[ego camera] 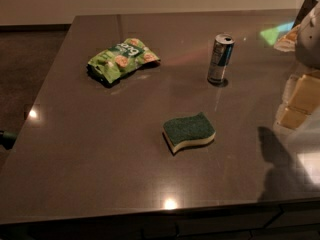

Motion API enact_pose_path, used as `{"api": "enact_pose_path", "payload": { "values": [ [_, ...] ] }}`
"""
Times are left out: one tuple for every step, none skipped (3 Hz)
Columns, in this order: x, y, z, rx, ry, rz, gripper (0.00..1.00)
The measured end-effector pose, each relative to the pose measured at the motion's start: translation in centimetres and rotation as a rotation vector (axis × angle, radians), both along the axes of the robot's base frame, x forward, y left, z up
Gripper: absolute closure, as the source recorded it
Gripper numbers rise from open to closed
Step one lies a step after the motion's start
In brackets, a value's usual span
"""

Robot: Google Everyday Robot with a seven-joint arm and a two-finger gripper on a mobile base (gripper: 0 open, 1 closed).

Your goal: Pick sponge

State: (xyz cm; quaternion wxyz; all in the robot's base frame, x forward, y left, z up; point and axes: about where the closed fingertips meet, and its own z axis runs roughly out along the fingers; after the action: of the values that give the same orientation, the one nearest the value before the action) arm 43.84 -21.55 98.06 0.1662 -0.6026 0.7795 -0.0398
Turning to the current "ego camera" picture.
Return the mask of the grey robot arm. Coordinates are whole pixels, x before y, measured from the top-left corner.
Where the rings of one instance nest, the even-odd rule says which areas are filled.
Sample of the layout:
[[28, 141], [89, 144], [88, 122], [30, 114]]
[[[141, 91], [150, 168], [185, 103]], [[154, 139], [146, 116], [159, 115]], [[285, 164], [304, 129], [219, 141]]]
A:
[[296, 59], [307, 67], [320, 69], [320, 0], [304, 0], [294, 25], [299, 26]]

